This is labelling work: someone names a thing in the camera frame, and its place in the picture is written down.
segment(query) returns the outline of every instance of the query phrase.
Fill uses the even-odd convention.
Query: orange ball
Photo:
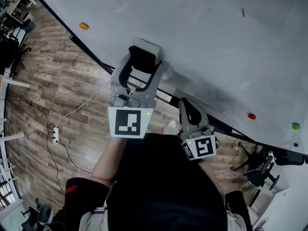
[[[88,30],[88,28],[89,28],[89,26],[88,26],[86,23],[84,23],[84,22],[81,22],[81,23],[79,24],[79,26],[80,26],[80,28],[83,29],[83,30]]]

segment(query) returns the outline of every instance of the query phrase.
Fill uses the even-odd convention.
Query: green ball
[[[292,128],[293,128],[294,130],[300,130],[300,124],[298,124],[298,123],[293,123],[293,124],[292,124]]]

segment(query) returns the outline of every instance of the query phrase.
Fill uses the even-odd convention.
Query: cable
[[[62,146],[66,149],[66,152],[67,152],[68,158],[71,160],[72,164],[73,164],[76,168],[79,168],[80,170],[82,170],[82,171],[84,171],[84,172],[87,172],[87,173],[89,173],[89,174],[92,174],[92,172],[86,171],[86,170],[84,170],[84,169],[82,169],[82,168],[80,168],[80,167],[76,166],[76,164],[74,164],[74,162],[73,162],[73,160],[72,160],[71,156],[69,155],[69,153],[68,153],[68,150],[67,150],[66,146],[65,146],[65,145],[63,145],[61,142],[59,142],[59,144],[61,144],[61,145],[62,145]]]
[[[49,134],[47,134],[47,136],[46,136],[46,145],[47,145],[47,150],[48,150],[48,152],[49,152],[49,154],[50,154],[50,156],[51,156],[51,158],[52,158],[52,160],[53,160],[53,162],[54,162],[54,165],[56,166],[56,170],[57,170],[57,176],[56,176],[56,177],[57,177],[58,185],[59,185],[59,187],[60,187],[61,191],[65,194],[65,192],[63,191],[63,189],[62,189],[62,187],[61,187],[61,184],[60,184],[60,182],[59,182],[59,179],[58,179],[59,170],[58,170],[58,167],[57,167],[56,161],[54,160],[54,158],[53,158],[53,156],[52,156],[52,154],[51,154],[51,151],[49,150],[49,147],[48,147],[48,136],[49,136]]]
[[[256,170],[257,170],[257,168],[256,168],[256,169],[253,169],[253,170],[250,170],[250,171],[247,171],[247,172],[245,172],[245,173],[235,173],[235,172],[230,172],[230,173],[227,173],[227,174],[217,175],[216,177],[223,176],[223,175],[228,175],[228,174],[243,175],[243,174],[247,174],[247,173],[249,173],[249,172],[256,171]]]
[[[83,105],[81,105],[77,110],[75,110],[75,111],[73,111],[73,112],[70,112],[70,113],[68,113],[67,115],[63,116],[63,117],[60,119],[59,123],[58,123],[55,127],[57,128],[57,127],[59,126],[59,124],[61,123],[61,121],[62,121],[63,118],[65,118],[65,117],[67,117],[68,115],[70,115],[70,114],[72,114],[72,113],[78,111],[78,110],[81,109],[83,106],[85,106],[88,102],[90,102],[90,100],[91,100],[97,93],[99,93],[100,91],[104,90],[104,88],[108,85],[109,82],[110,82],[110,80],[104,85],[104,87],[103,87],[102,89],[100,89],[99,91],[97,91],[96,93],[94,93],[93,96],[92,96],[88,101],[86,101]]]
[[[41,119],[43,116],[45,116],[46,118],[47,118],[47,123],[46,123],[46,128],[47,128],[47,132],[48,132],[48,127],[49,127],[49,125],[53,125],[53,124],[49,124],[48,125],[48,121],[49,121],[49,119],[48,119],[48,116],[46,116],[44,113],[39,117],[38,115],[37,115],[37,113],[35,112],[35,108],[34,108],[34,106],[31,104],[31,107],[33,108],[33,112],[34,112],[34,115],[37,117],[37,119]]]
[[[53,222],[47,223],[47,225],[49,226],[49,224],[52,224],[52,223],[61,223],[61,224],[64,226],[64,230],[65,230],[65,225],[64,225],[64,223],[59,222],[59,221],[53,221]]]

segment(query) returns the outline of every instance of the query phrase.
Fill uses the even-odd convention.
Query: black cable
[[[63,225],[64,231],[65,231],[65,225],[64,225],[64,223],[59,222],[59,221],[53,221],[53,222],[47,223],[48,227],[49,227],[49,224],[52,224],[52,223],[61,223],[61,224]]]
[[[47,118],[47,123],[46,123],[46,128],[47,128],[46,146],[47,146],[47,150],[48,150],[48,152],[49,152],[49,154],[50,154],[50,156],[51,156],[51,158],[52,158],[52,160],[53,160],[53,162],[54,162],[54,165],[55,165],[55,167],[56,167],[56,170],[57,170],[57,176],[56,176],[56,178],[57,178],[58,185],[59,185],[61,191],[65,194],[65,192],[63,191],[63,189],[62,189],[62,187],[61,187],[61,184],[60,184],[60,182],[59,182],[59,178],[58,178],[59,169],[58,169],[58,166],[57,166],[56,161],[54,160],[54,158],[53,158],[53,156],[52,156],[52,154],[51,154],[51,151],[50,151],[50,149],[49,149],[49,147],[48,147],[48,136],[50,137],[50,133],[51,133],[51,131],[49,131],[49,127],[50,127],[50,125],[53,125],[53,127],[55,127],[55,125],[52,124],[52,123],[48,124],[48,121],[49,121],[48,116],[45,115],[45,114],[42,114],[42,115],[39,117],[39,116],[36,114],[35,108],[34,108],[34,106],[33,106],[32,104],[31,104],[31,107],[33,108],[34,115],[37,117],[37,119],[40,120],[43,116],[45,116],[45,117]]]
[[[57,178],[58,185],[59,185],[61,191],[65,194],[65,192],[63,191],[63,189],[62,189],[62,187],[61,187],[61,185],[60,185],[59,179],[58,179],[58,175],[59,175],[58,166],[57,166],[56,161],[54,160],[54,158],[53,158],[53,156],[52,156],[52,154],[51,154],[51,151],[50,151],[50,149],[49,149],[49,147],[48,147],[48,137],[50,137],[51,139],[54,139],[54,137],[51,136],[51,134],[53,134],[53,131],[49,131],[49,129],[50,129],[50,126],[53,126],[53,128],[54,128],[55,125],[54,125],[53,123],[48,124],[49,118],[48,118],[48,116],[47,116],[46,114],[42,114],[42,115],[39,117],[39,116],[37,115],[36,111],[35,111],[34,106],[33,106],[32,103],[30,103],[28,100],[9,100],[9,99],[0,99],[0,100],[27,102],[27,103],[29,104],[29,106],[31,106],[31,107],[33,108],[34,115],[36,116],[37,119],[40,120],[43,116],[45,116],[45,117],[47,118],[47,123],[46,123],[46,128],[47,128],[46,146],[47,146],[47,150],[48,150],[48,152],[49,152],[49,154],[50,154],[50,156],[51,156],[51,158],[52,158],[52,160],[53,160],[53,162],[54,162],[54,165],[55,165],[55,167],[56,167],[56,170],[57,170],[56,178]],[[68,152],[66,146],[65,146],[64,144],[62,144],[61,142],[59,142],[59,144],[61,144],[61,145],[66,149],[68,158],[71,160],[72,164],[73,164],[76,168],[78,168],[78,169],[80,169],[80,170],[82,170],[82,171],[84,171],[84,172],[87,172],[87,173],[89,173],[89,174],[92,173],[92,172],[86,171],[86,170],[84,170],[84,169],[78,167],[78,166],[73,162],[73,160],[72,160],[72,158],[71,158],[71,156],[70,156],[70,154],[69,154],[69,152]]]
[[[79,168],[80,170],[82,170],[82,171],[84,171],[84,172],[87,172],[87,173],[89,173],[89,174],[92,174],[92,172],[86,171],[86,170],[84,170],[84,169],[82,169],[82,168],[80,168],[80,167],[76,166],[76,164],[74,164],[74,162],[73,162],[73,160],[72,160],[71,156],[69,155],[69,153],[68,153],[68,150],[67,150],[66,146],[65,146],[65,145],[63,145],[63,147],[66,149],[66,152],[67,152],[68,158],[71,160],[72,164],[73,164],[76,168]]]
[[[60,182],[59,182],[59,179],[58,179],[59,170],[58,170],[56,161],[54,160],[54,158],[53,158],[53,156],[52,156],[52,154],[51,154],[51,151],[49,150],[49,147],[48,147],[48,134],[47,134],[47,136],[46,136],[46,145],[47,145],[47,150],[48,150],[48,152],[49,152],[49,154],[50,154],[50,156],[51,156],[51,158],[52,158],[52,160],[53,160],[53,162],[54,162],[54,165],[56,166],[56,170],[57,170],[57,176],[56,176],[56,177],[57,177],[58,185],[59,185],[61,191],[65,194],[65,192],[63,191],[63,189],[62,189],[62,187],[61,187],[61,184],[60,184]]]

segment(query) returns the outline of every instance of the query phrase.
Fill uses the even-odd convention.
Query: white cable
[[[247,174],[247,173],[249,173],[249,172],[256,171],[256,170],[257,170],[257,168],[256,168],[256,169],[254,169],[254,170],[247,171],[247,172],[245,172],[245,173],[235,173],[235,172],[230,172],[230,173],[227,173],[227,174],[217,175],[216,177],[223,176],[223,175],[228,175],[228,174],[243,175],[243,174]]]
[[[78,111],[78,110],[81,109],[83,106],[85,106],[88,102],[90,102],[90,100],[91,100],[97,93],[99,93],[100,91],[104,90],[104,88],[108,85],[109,82],[110,82],[110,80],[104,85],[104,87],[103,87],[102,89],[100,89],[99,91],[97,91],[96,93],[94,93],[93,96],[92,96],[88,101],[86,101],[83,105],[81,105],[77,110],[75,110],[75,111],[73,111],[73,112],[70,112],[70,113],[68,113],[67,115],[63,116],[63,117],[61,118],[61,120],[59,121],[59,123],[56,125],[56,128],[59,126],[59,124],[60,124],[60,122],[62,121],[63,118],[65,118],[65,117],[67,117],[68,115],[70,115],[70,114],[72,114],[72,113]]]

